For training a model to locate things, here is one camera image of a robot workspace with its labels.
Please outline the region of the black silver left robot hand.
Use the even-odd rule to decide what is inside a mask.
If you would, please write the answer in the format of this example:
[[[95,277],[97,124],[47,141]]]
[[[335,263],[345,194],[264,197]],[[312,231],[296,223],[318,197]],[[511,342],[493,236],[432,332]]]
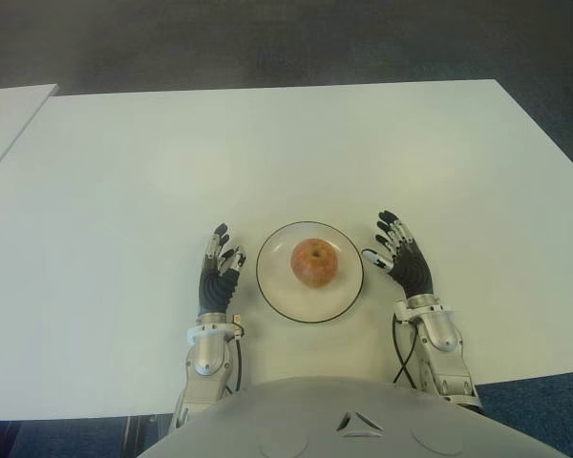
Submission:
[[[225,314],[238,286],[247,256],[241,246],[224,249],[229,242],[228,226],[220,224],[212,233],[202,258],[199,281],[199,315]]]

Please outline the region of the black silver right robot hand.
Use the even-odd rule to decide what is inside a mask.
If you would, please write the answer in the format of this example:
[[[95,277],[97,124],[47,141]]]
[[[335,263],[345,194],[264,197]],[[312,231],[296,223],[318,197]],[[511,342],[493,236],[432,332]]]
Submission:
[[[387,255],[366,248],[364,260],[387,273],[403,290],[405,297],[433,295],[431,269],[407,225],[395,214],[384,210],[376,223],[381,234],[376,241],[387,250]]]

